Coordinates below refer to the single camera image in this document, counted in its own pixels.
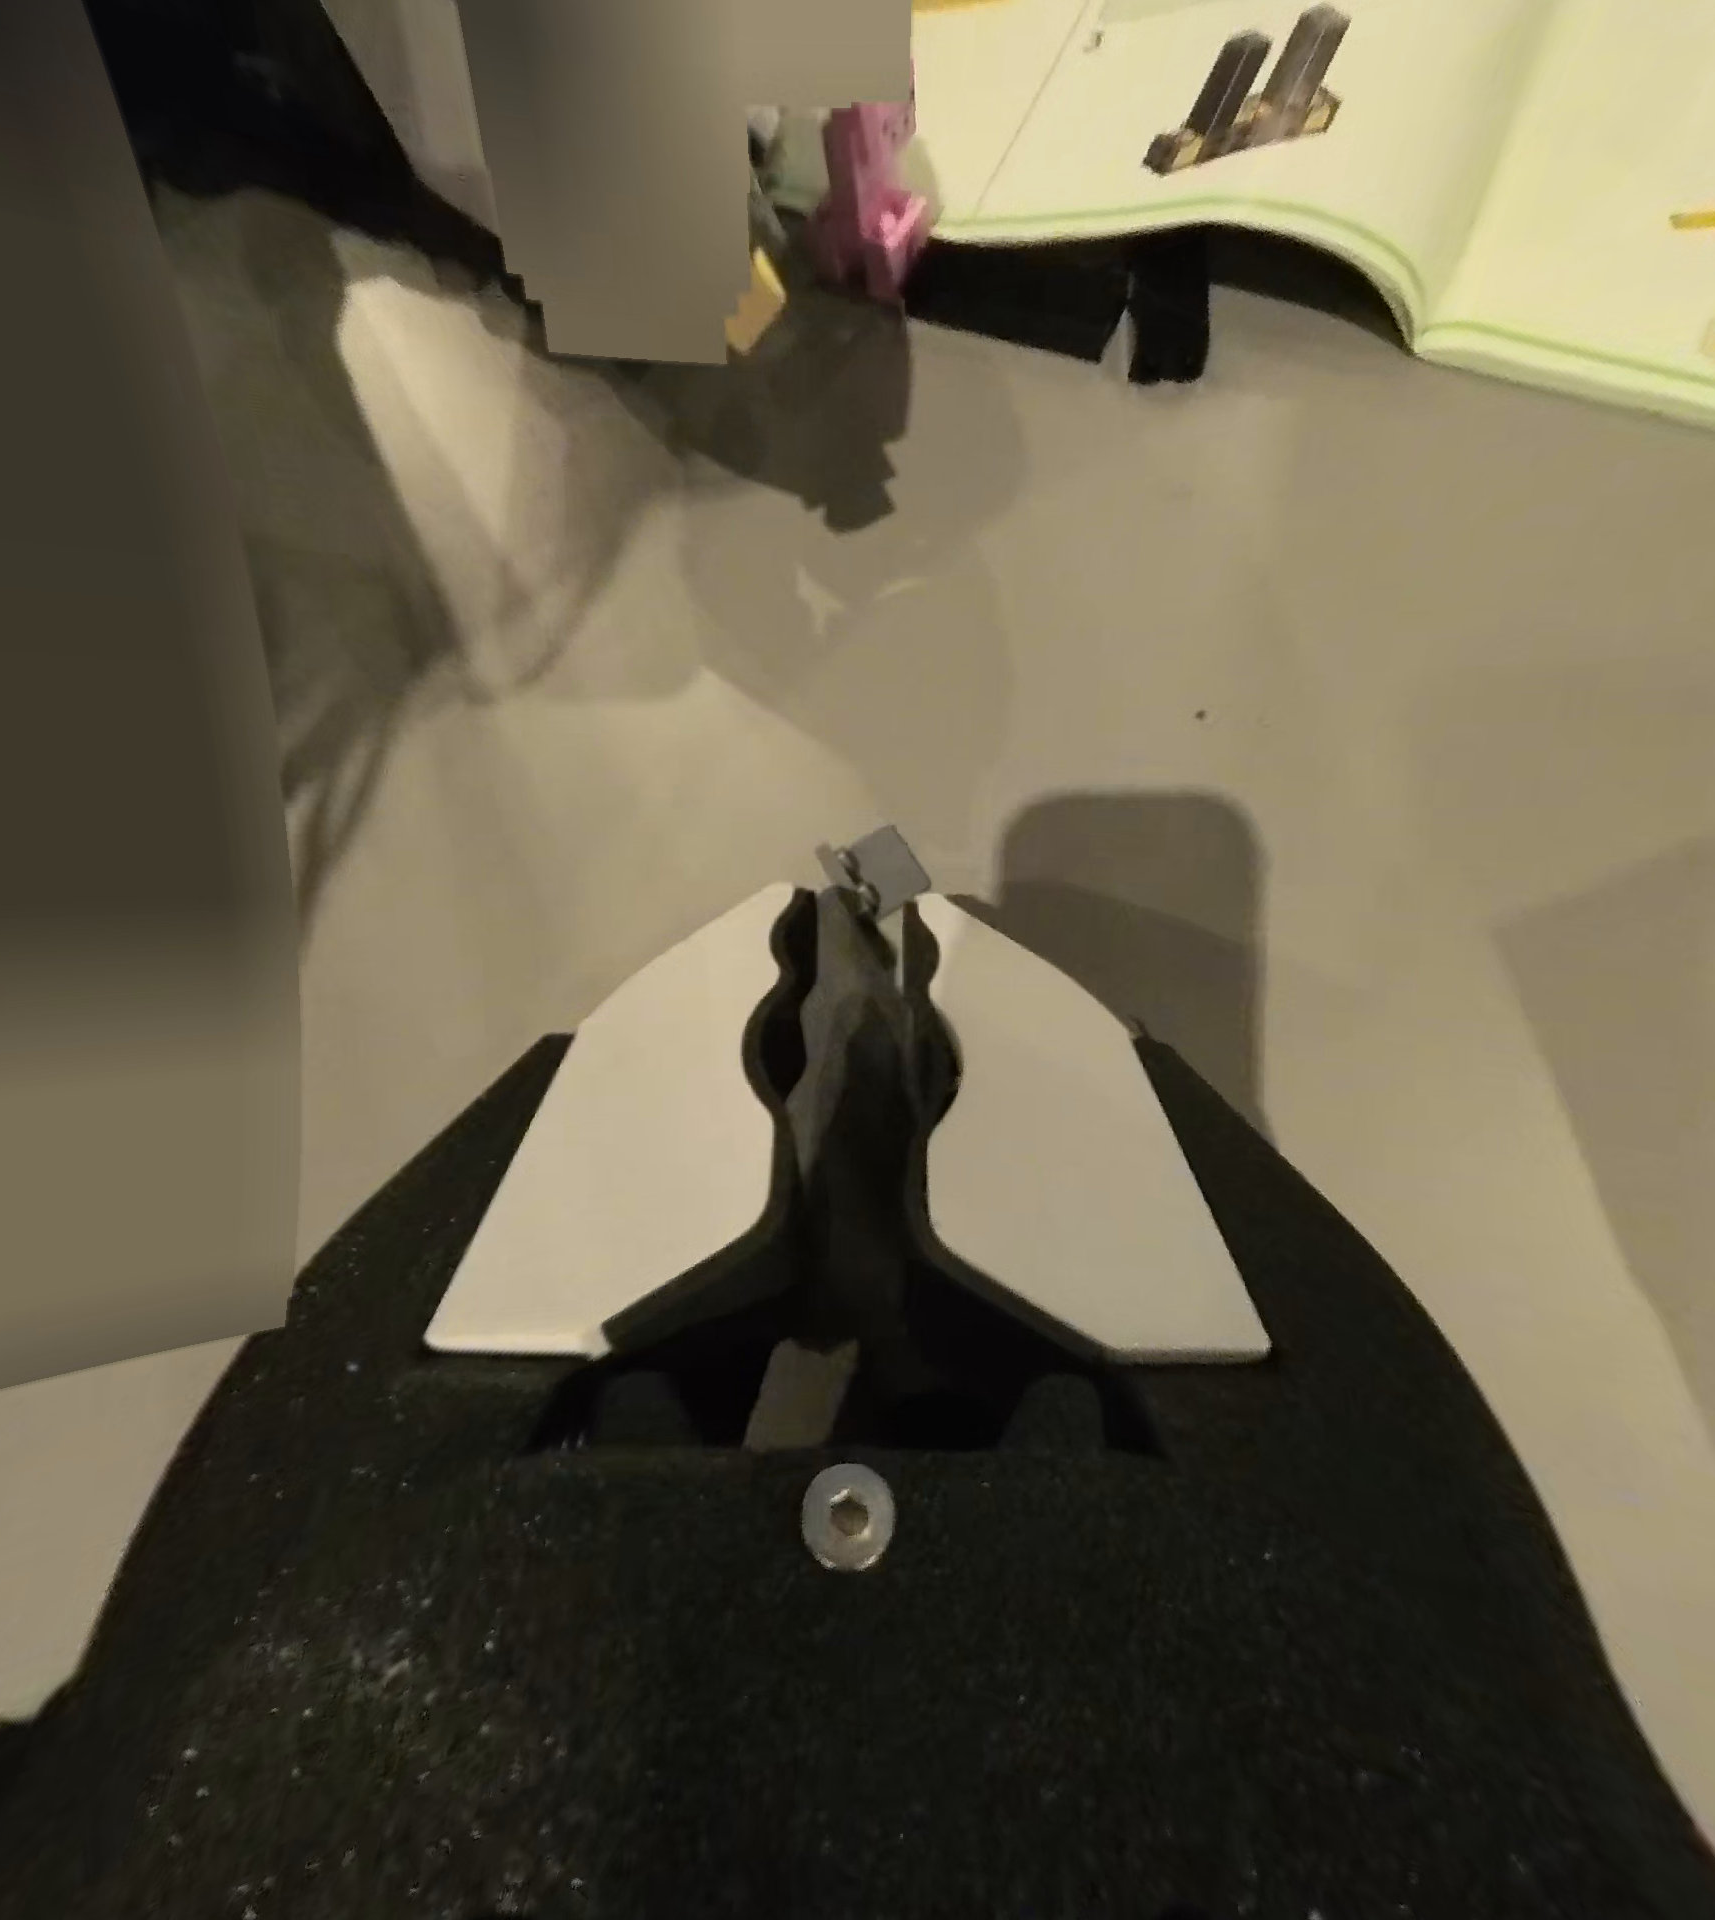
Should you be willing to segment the open pale green instruction booklet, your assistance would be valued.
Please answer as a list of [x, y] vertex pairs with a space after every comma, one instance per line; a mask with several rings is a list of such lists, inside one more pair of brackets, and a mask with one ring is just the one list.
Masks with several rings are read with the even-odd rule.
[[915, 4], [939, 235], [1247, 228], [1441, 368], [1715, 425], [1715, 2]]

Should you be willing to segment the small grey brick piece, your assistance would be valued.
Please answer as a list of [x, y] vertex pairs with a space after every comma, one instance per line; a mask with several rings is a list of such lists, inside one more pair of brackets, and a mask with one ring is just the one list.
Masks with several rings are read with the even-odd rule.
[[845, 844], [823, 841], [815, 852], [829, 886], [869, 922], [901, 912], [931, 888], [917, 852], [893, 825], [873, 828]]

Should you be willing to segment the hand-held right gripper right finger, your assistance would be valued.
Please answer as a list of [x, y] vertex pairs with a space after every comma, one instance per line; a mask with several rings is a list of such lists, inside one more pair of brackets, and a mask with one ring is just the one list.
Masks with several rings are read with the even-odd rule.
[[925, 1148], [941, 1254], [1123, 1363], [1255, 1363], [1271, 1340], [1125, 1020], [925, 893], [927, 996], [959, 1076]]

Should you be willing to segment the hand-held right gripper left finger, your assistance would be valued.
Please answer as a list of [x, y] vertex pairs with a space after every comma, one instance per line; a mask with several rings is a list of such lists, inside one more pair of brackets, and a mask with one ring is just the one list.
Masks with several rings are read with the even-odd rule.
[[619, 1351], [695, 1308], [789, 1175], [781, 1030], [817, 900], [773, 881], [651, 957], [567, 1035], [426, 1328], [432, 1351]]

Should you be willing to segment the pink brick figure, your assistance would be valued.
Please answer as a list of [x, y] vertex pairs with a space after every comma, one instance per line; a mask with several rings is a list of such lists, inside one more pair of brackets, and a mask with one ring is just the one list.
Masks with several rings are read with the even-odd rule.
[[825, 185], [805, 238], [825, 284], [899, 305], [931, 228], [931, 206], [901, 177], [915, 98], [831, 108], [821, 123]]

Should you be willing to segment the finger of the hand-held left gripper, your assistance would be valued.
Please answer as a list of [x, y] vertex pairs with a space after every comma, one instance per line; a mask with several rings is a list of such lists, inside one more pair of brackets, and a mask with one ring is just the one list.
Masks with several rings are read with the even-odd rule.
[[326, 2], [324, 9], [418, 179], [498, 235], [498, 208], [456, 2]]

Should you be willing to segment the grey and yellow brick assembly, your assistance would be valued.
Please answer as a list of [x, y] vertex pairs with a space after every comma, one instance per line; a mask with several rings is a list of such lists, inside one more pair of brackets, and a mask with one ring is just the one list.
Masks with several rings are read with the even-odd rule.
[[825, 181], [821, 160], [807, 155], [807, 135], [819, 131], [819, 122], [755, 104], [745, 111], [745, 127], [749, 280], [725, 323], [725, 344], [737, 357], [747, 357], [829, 285], [819, 231]]

